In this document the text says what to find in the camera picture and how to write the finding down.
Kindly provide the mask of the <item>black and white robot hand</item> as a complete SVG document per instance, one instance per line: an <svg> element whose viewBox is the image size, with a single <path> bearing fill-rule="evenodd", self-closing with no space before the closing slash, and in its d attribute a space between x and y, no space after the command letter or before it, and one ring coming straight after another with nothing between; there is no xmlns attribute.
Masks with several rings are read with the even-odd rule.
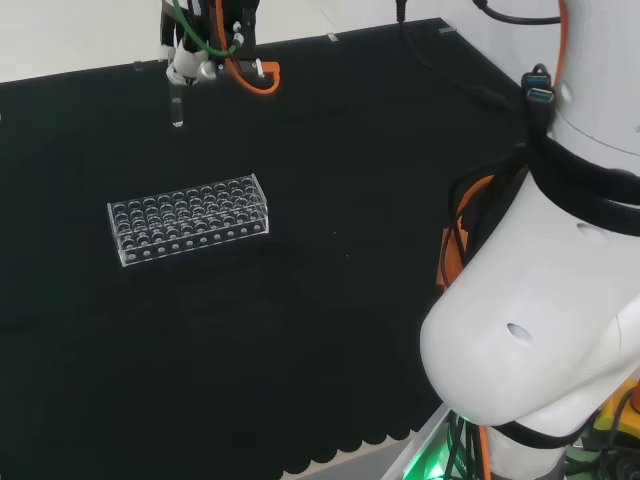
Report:
<svg viewBox="0 0 640 480"><path fill-rule="evenodd" d="M263 80L256 54L258 1L163 1L161 56L175 85L189 86L237 74Z"/></svg>

